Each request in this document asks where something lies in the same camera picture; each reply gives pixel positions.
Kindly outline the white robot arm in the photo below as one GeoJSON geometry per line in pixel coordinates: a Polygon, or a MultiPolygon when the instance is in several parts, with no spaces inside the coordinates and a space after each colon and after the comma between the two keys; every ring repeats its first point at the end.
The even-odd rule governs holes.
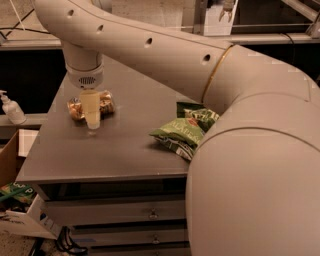
{"type": "Polygon", "coordinates": [[[192,256],[320,256],[320,89],[308,75],[90,0],[34,3],[71,79],[108,56],[217,112],[188,171],[192,256]]]}

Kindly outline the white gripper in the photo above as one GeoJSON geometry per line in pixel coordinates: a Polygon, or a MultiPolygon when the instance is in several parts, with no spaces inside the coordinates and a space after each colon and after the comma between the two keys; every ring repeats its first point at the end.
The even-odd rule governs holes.
{"type": "Polygon", "coordinates": [[[95,130],[100,127],[100,95],[94,89],[103,82],[104,66],[99,65],[92,70],[77,70],[69,65],[66,66],[70,82],[83,90],[79,97],[84,117],[89,129],[95,130]]]}

